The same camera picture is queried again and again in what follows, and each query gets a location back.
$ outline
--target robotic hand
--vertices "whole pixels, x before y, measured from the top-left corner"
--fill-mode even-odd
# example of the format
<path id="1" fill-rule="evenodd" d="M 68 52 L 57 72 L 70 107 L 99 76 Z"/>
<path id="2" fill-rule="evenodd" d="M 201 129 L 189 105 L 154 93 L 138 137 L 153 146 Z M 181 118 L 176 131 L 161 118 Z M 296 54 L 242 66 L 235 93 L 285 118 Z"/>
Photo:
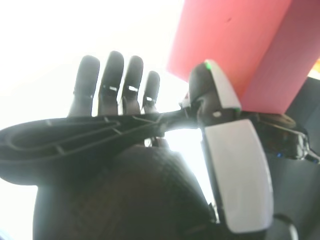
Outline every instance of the robotic hand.
<path id="1" fill-rule="evenodd" d="M 94 88 L 84 87 L 87 82 L 79 80 L 86 74 L 97 82 L 99 62 L 87 57 L 82 64 L 91 61 L 92 66 L 78 73 L 69 118 L 0 131 L 0 177 L 20 185 L 83 182 L 108 164 L 108 159 L 144 139 L 161 137 L 171 129 L 201 128 L 219 218 L 235 234 L 267 229 L 273 218 L 273 192 L 264 150 L 250 120 L 240 119 L 241 105 L 219 66 L 210 60 L 198 65 L 189 79 L 190 107 L 168 113 L 154 113 L 156 94 L 150 87 L 143 101 L 146 114 L 139 114 L 136 89 L 140 80 L 136 80 L 140 77 L 126 77 L 121 104 L 123 112 L 132 115 L 117 116 L 123 60 L 118 53 L 111 56 L 114 60 L 107 64 L 110 71 L 105 71 L 99 91 L 97 117 L 90 112 Z M 140 66 L 135 70 L 141 69 L 140 58 L 131 61 Z M 159 80 L 154 73 L 151 78 Z"/>

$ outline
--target black finger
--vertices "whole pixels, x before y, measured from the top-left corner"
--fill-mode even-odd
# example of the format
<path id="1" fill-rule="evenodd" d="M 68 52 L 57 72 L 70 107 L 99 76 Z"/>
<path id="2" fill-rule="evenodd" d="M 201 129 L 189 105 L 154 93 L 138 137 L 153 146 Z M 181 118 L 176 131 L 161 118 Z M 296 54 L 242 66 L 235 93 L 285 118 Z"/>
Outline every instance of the black finger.
<path id="1" fill-rule="evenodd" d="M 82 58 L 76 75 L 69 117 L 91 116 L 99 69 L 100 61 L 94 56 Z"/>
<path id="2" fill-rule="evenodd" d="M 124 57 L 112 51 L 105 65 L 99 90 L 98 115 L 118 115 L 117 95 L 124 72 Z"/>
<path id="3" fill-rule="evenodd" d="M 138 56 L 130 59 L 129 66 L 124 78 L 120 107 L 123 114 L 139 114 L 138 91 L 144 70 L 144 62 Z"/>
<path id="4" fill-rule="evenodd" d="M 159 74 L 155 71 L 149 72 L 142 102 L 142 108 L 144 109 L 145 113 L 155 113 L 157 111 L 156 102 L 158 98 L 159 87 Z"/>

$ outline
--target green light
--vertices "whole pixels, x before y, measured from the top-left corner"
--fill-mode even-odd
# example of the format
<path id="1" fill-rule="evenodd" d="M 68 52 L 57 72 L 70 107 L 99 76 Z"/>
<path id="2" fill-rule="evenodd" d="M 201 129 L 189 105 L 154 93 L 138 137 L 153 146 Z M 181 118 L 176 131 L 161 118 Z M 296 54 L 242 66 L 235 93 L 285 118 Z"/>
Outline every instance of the green light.
<path id="1" fill-rule="evenodd" d="M 206 69 L 211 70 L 212 67 L 211 67 L 210 63 L 205 62 L 204 64 L 205 64 Z"/>

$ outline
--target wire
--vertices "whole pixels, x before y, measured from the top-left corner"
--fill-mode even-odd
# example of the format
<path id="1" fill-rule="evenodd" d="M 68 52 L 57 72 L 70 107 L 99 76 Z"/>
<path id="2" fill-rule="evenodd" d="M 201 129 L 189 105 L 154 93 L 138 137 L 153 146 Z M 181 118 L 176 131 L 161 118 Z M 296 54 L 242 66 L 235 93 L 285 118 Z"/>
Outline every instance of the wire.
<path id="1" fill-rule="evenodd" d="M 293 221 L 288 216 L 278 213 L 278 214 L 274 214 L 273 217 L 275 219 L 280 220 L 288 227 L 291 240 L 299 240 L 298 230 L 294 225 Z"/>

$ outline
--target red panel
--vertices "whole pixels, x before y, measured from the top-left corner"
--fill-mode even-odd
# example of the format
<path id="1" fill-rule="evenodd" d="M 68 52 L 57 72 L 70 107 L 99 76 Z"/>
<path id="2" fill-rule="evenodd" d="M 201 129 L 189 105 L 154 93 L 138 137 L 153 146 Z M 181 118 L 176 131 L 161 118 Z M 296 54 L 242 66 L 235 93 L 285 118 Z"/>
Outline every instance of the red panel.
<path id="1" fill-rule="evenodd" d="M 300 15 L 296 5 L 305 2 L 309 6 L 302 7 L 304 12 Z M 311 24 L 311 18 L 320 23 L 320 14 L 316 12 L 320 13 L 318 0 L 186 0 L 167 69 L 187 80 L 195 65 L 213 59 L 229 77 L 245 110 L 283 113 L 303 84 L 311 62 L 320 55 L 318 49 L 312 50 L 320 39 L 320 24 Z M 292 31 L 297 31 L 296 38 L 306 36 L 291 40 Z M 297 54 L 288 55 L 296 49 L 299 49 Z M 296 64 L 291 74 L 279 74 L 282 68 L 290 66 L 291 57 L 299 58 L 299 55 L 305 56 L 293 60 Z M 269 84 L 293 75 L 296 79 L 285 94 L 287 81 Z"/>

